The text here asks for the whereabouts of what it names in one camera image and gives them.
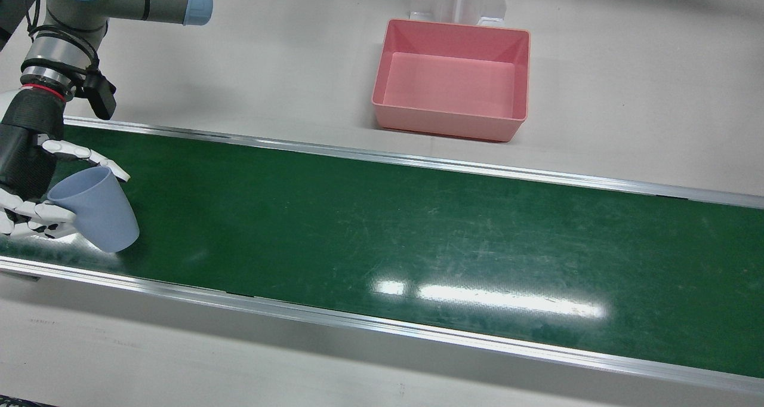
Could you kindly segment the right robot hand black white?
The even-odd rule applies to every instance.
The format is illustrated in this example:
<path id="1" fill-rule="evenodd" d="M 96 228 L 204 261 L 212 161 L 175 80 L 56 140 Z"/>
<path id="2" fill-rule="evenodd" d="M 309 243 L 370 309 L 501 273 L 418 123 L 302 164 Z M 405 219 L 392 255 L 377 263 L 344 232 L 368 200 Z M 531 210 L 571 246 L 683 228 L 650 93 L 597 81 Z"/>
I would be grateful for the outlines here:
<path id="1" fill-rule="evenodd" d="M 85 161 L 126 182 L 117 162 L 63 139 L 66 100 L 41 84 L 2 93 L 1 229 L 9 238 L 57 239 L 76 233 L 73 211 L 44 200 L 59 161 Z"/>

